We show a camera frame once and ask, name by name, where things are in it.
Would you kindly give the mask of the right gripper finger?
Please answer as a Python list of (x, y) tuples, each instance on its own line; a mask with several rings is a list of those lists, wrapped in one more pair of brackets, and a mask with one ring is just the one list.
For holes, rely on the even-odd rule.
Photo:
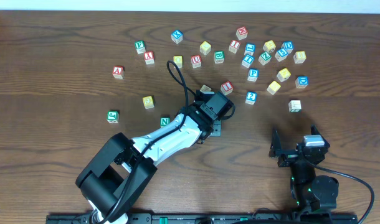
[[(317, 129), (317, 127), (313, 124), (313, 125), (311, 125), (311, 135), (316, 135), (316, 134), (319, 134), (319, 135), (321, 135), (320, 134), (320, 132), (319, 132), (319, 130)], [(330, 147), (330, 144), (329, 144), (329, 142), (323, 137), (323, 139), (325, 140), (325, 145), (323, 146), (323, 147), (325, 147), (325, 148), (329, 148)]]
[(278, 132), (276, 129), (273, 129), (272, 131), (272, 142), (270, 145), (270, 150), (268, 153), (268, 156), (273, 157), (280, 157), (283, 154), (282, 145), (280, 142), (280, 137), (278, 135)]

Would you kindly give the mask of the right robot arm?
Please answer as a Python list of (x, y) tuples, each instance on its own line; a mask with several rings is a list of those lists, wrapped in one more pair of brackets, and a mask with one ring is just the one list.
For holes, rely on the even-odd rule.
[(290, 168), (290, 190), (297, 201), (297, 208), (292, 212), (293, 220), (300, 221), (313, 214), (328, 215), (336, 208), (338, 181), (315, 172), (315, 166), (325, 159), (329, 147), (315, 126), (311, 126), (311, 134), (304, 136), (295, 149), (283, 149), (277, 130), (272, 131), (268, 156), (277, 158), (279, 167)]

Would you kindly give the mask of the green N block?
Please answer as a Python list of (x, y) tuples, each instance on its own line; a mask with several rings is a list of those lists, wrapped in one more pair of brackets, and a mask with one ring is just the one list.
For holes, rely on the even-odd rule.
[(165, 127), (167, 126), (169, 123), (171, 122), (171, 119), (170, 117), (167, 117), (167, 116), (163, 116), (160, 118), (160, 127)]

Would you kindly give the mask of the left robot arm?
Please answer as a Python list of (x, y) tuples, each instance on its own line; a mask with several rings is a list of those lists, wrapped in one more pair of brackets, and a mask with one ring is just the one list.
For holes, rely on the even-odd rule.
[(126, 223), (157, 166), (174, 153), (208, 138), (215, 121), (226, 119), (228, 108), (195, 102), (184, 107), (166, 126), (128, 139), (112, 136), (78, 175), (75, 184), (98, 215), (99, 223)]

